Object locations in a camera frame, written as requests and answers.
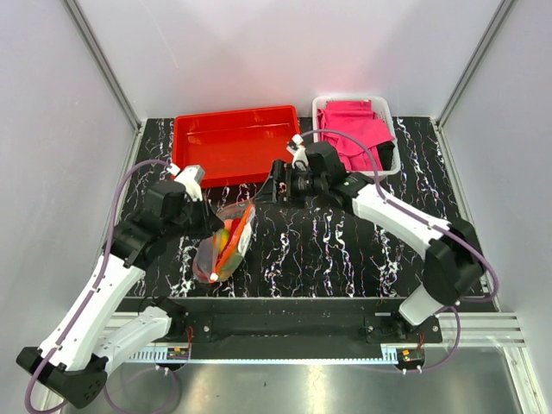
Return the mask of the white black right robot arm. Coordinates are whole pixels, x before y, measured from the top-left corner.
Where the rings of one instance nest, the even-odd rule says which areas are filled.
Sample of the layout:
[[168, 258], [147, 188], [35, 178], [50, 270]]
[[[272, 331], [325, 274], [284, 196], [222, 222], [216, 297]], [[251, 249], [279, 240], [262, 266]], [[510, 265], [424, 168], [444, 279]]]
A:
[[307, 198], [323, 196], [335, 207], [381, 227], [423, 259], [423, 281], [399, 306], [391, 322], [394, 336], [410, 342], [423, 322], [464, 297], [486, 268], [474, 226], [430, 216], [384, 191], [361, 172], [347, 172], [327, 142], [290, 142], [293, 160], [275, 160], [254, 196], [256, 204], [303, 207]]

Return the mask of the clear zip top bag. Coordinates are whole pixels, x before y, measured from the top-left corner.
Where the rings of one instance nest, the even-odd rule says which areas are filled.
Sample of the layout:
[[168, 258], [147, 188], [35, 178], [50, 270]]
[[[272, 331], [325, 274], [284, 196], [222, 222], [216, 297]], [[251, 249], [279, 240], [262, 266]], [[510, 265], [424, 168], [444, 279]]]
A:
[[254, 202], [247, 199], [227, 205], [216, 216], [223, 228], [199, 243], [192, 262], [193, 276], [205, 284], [228, 280], [243, 262], [253, 234]]

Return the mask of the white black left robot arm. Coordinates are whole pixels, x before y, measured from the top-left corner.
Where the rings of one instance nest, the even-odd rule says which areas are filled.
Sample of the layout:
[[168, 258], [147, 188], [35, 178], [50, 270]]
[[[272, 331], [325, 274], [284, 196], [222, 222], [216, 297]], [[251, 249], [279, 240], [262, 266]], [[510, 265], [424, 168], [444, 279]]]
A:
[[90, 405], [110, 375], [150, 342], [175, 342], [188, 334], [185, 307], [166, 297], [153, 299], [116, 331], [103, 331], [169, 242], [207, 239], [223, 222], [204, 199], [199, 179], [176, 178], [157, 182], [139, 210], [110, 225], [104, 251], [70, 310], [39, 346], [23, 348], [16, 358], [32, 383], [78, 409]]

